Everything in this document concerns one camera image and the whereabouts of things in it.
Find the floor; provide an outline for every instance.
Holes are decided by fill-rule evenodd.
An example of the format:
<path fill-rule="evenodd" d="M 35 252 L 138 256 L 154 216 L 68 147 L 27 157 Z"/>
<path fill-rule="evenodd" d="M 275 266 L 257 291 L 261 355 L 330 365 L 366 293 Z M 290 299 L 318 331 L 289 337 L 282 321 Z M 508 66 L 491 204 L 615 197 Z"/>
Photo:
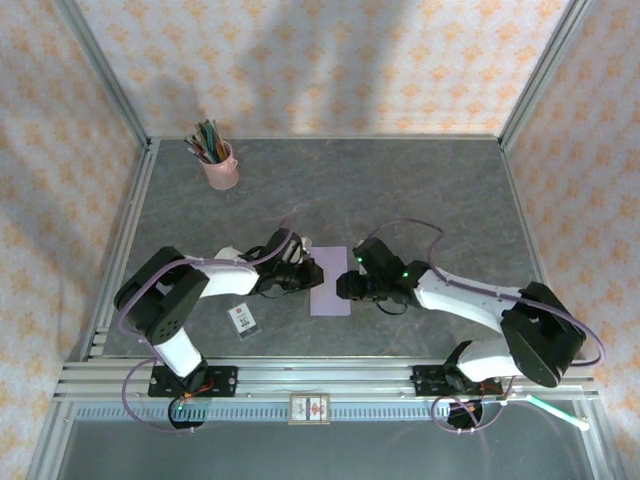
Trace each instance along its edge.
<path fill-rule="evenodd" d="M 213 256 L 225 246 L 263 244 L 285 217 L 314 246 L 354 247 L 398 216 L 429 220 L 447 238 L 439 266 L 465 277 L 526 286 L 534 268 L 494 140 L 234 140 L 240 182 L 211 189 L 179 140 L 163 140 L 127 262 L 128 278 L 160 247 Z M 426 260 L 434 233 L 401 225 L 381 238 L 405 261 Z M 356 268 L 354 258 L 350 268 Z M 241 342 L 227 309 L 246 301 L 262 331 Z M 280 299 L 202 299 L 187 332 L 209 356 L 446 357 L 463 340 L 490 338 L 480 325 L 443 312 L 388 316 L 352 304 L 349 317 L 311 317 L 309 293 Z M 109 332 L 107 356 L 147 356 L 135 339 Z"/>

